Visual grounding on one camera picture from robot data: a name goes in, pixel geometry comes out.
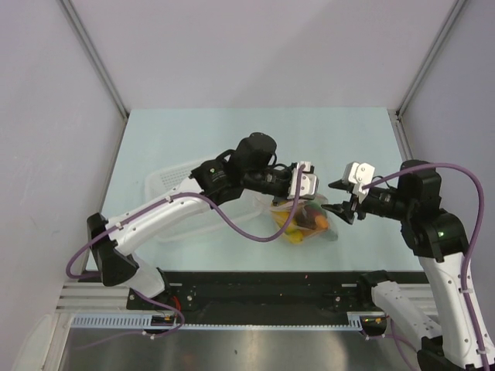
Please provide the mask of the papaya slice with red flesh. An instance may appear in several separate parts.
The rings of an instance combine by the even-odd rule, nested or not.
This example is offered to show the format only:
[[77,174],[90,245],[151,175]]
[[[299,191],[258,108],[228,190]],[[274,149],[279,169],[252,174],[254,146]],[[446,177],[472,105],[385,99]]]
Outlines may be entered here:
[[306,205],[302,208],[299,225],[310,230],[327,230],[329,222],[321,211]]

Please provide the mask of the clear zip top bag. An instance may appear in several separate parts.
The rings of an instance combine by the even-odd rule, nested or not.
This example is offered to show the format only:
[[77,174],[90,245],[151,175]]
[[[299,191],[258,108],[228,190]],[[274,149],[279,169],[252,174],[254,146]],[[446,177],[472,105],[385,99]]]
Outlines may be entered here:
[[[328,212],[322,208],[328,199],[318,194],[313,200],[300,199],[282,237],[292,244],[305,243],[311,238],[322,237],[330,242],[338,240],[338,230]],[[283,227],[292,210],[292,201],[275,201],[273,196],[255,196],[255,206],[269,215],[277,230]]]

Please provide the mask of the yellow green mango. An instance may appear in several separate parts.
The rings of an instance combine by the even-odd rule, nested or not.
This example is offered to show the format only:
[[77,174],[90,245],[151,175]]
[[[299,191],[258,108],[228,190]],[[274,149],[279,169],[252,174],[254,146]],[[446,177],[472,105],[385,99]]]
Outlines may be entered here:
[[[287,221],[289,214],[290,212],[287,211],[278,211],[278,212],[272,212],[271,216],[275,221],[275,223],[278,225],[278,227],[282,228],[285,222]],[[283,237],[288,242],[293,244],[301,243],[304,238],[302,231],[298,228],[294,220],[292,220],[285,229]]]

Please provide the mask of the dark green cucumber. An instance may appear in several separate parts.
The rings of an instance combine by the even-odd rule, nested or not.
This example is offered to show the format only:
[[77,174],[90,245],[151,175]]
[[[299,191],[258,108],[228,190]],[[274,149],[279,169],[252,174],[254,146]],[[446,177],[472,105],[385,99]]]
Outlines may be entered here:
[[334,222],[329,224],[328,229],[323,233],[323,237],[328,241],[337,241],[339,238],[339,232],[337,225]]

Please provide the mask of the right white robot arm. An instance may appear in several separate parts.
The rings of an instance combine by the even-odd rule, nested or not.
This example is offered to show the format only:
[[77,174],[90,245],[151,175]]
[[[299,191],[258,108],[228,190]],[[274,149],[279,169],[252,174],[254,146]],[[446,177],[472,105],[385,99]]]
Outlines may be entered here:
[[[461,220],[441,207],[439,168],[457,170],[473,181],[478,211],[471,237]],[[331,189],[350,199],[326,210],[348,224],[366,215],[396,220],[407,247],[418,258],[437,311],[432,320],[401,291],[386,271],[365,274],[358,281],[357,302],[366,310],[379,308],[391,330],[400,329],[416,352],[421,370],[492,370],[494,343],[477,301],[470,258],[484,213],[484,194],[478,178],[458,165],[407,160],[399,172],[376,176],[367,163],[351,162]]]

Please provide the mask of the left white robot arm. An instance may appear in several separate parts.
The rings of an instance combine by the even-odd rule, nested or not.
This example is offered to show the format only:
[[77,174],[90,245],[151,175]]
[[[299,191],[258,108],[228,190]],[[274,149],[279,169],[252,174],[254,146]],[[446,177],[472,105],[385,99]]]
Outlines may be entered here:
[[95,228],[100,233],[89,245],[102,284],[123,284],[144,295],[153,308],[167,306],[171,291],[162,274],[134,252],[160,230],[211,210],[249,240],[267,243],[279,238],[288,228],[287,223],[270,237],[256,237],[242,230],[220,209],[224,203],[239,199],[246,189],[299,201],[306,166],[275,163],[276,148],[273,138],[255,132],[243,138],[235,149],[203,162],[168,194],[109,220],[95,214],[92,218],[99,222]]

